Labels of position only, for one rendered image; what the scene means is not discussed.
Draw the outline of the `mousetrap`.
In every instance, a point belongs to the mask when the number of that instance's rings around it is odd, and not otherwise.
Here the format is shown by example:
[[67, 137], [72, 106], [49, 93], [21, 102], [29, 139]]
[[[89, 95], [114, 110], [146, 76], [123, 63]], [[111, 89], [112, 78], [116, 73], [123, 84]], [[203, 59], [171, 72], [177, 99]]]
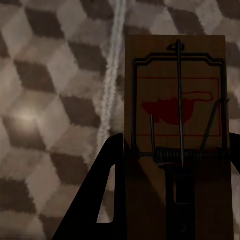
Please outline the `mousetrap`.
[[125, 35], [127, 240], [234, 240], [225, 35]]

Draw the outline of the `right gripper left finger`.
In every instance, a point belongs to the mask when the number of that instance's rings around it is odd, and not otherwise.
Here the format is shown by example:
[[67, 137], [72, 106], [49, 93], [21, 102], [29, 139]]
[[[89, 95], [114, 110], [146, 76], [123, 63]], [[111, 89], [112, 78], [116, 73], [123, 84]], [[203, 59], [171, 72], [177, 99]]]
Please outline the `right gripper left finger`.
[[[113, 222], [97, 223], [114, 165]], [[128, 240], [123, 133], [105, 142], [52, 240]]]

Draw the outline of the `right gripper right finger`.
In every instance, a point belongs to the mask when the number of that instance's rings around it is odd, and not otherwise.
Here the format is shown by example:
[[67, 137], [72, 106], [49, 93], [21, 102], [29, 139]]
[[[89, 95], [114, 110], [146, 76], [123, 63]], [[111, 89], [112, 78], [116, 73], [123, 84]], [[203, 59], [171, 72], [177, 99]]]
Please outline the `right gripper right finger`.
[[229, 139], [230, 151], [232, 154], [234, 154], [234, 157], [231, 158], [231, 161], [240, 173], [240, 135], [230, 133]]

